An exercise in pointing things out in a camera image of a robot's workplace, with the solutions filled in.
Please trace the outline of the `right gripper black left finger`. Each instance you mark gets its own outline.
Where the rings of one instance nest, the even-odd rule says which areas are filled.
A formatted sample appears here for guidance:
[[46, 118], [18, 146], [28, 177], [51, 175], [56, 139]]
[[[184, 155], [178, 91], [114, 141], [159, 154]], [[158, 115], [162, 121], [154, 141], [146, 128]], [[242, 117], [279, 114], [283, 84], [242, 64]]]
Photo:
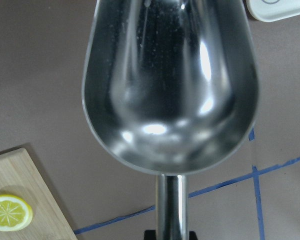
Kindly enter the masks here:
[[143, 240], [157, 240], [155, 230], [145, 230], [143, 234]]

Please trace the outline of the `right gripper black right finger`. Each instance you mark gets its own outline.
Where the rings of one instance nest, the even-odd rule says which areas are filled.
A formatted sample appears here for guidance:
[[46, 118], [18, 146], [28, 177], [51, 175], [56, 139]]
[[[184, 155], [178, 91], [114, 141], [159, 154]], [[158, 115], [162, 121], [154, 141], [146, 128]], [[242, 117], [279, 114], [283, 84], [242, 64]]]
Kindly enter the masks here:
[[195, 231], [189, 232], [189, 240], [197, 240], [197, 234]]

